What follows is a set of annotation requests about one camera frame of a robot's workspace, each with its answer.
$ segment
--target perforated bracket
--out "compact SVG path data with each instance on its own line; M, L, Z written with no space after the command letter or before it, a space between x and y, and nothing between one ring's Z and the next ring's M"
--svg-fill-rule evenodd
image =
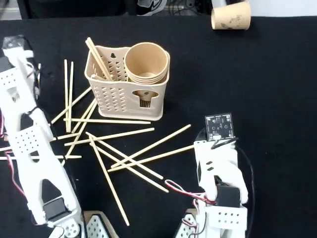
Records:
M16 68L11 68L0 73L0 89L8 90L16 87Z
M184 220L186 220L189 224L193 224L193 226L197 225L196 220L192 214L186 214L184 216ZM174 238L187 238L191 233L194 233L195 230L195 227L190 227L184 223L181 223Z
M88 238L109 238L101 219L93 215L87 224Z
M30 154L37 151L39 148L38 139L40 136L37 134L37 128L31 126L21 130L14 135L14 140L11 140L11 145L15 144L15 150L21 154Z
M246 230L248 210L245 207L219 207L206 208L209 226L229 230Z

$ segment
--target stacked paper cups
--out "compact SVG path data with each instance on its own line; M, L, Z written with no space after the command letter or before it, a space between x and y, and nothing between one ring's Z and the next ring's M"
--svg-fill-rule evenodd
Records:
M159 45L142 42L132 46L124 57L129 79L139 84L156 84L164 81L167 75L169 58Z

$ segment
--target table surface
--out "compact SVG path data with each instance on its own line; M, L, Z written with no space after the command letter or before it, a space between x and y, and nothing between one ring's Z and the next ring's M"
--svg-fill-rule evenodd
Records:
M152 123L154 132L111 139L109 144L130 155L192 124L139 157L147 158L192 144L205 125L205 115L231 112L238 145L255 171L257 203L251 237L297 238L315 232L317 215L316 25L316 17L253 18L248 31L215 32L207 16L46 19L0 22L0 39L24 34L30 40L46 75L40 102L51 117L64 105L64 59L75 64L74 97L88 86L83 74L88 36L108 47L143 41L163 46L171 55L171 66L162 119ZM92 98L74 107L74 117L81 116ZM97 111L92 118L100 118ZM103 136L147 127L90 123L86 130ZM56 129L65 134L61 120ZM54 149L56 154L64 152ZM126 227L93 150L82 145L73 154L83 156L68 161L82 209L103 211L121 238L173 237L191 198L163 193L129 171L113 173L111 179L131 224ZM112 163L106 157L103 160L106 167ZM239 165L250 188L243 157ZM194 151L147 166L189 191L200 190ZM46 227L32 225L26 201L10 181L6 161L0 162L0 180L1 236L48 237Z

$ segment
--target beige utensil holder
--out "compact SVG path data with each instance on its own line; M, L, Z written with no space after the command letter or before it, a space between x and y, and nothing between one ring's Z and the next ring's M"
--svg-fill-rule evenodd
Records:
M93 74L100 77L104 75L89 51L85 76L98 102L100 115L108 118L159 120L163 115L164 94L169 80L169 60L163 80L157 84L144 85L127 81L124 56L129 47L96 48L113 79L101 81L91 78Z

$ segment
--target kraft paper cup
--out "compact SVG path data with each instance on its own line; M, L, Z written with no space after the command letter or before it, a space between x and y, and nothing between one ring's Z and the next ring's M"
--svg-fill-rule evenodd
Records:
M154 84L167 73L168 55L159 45L142 42L132 46L124 57L128 77L137 83Z
M211 11L213 30L247 30L251 23L251 8L247 1L216 7Z

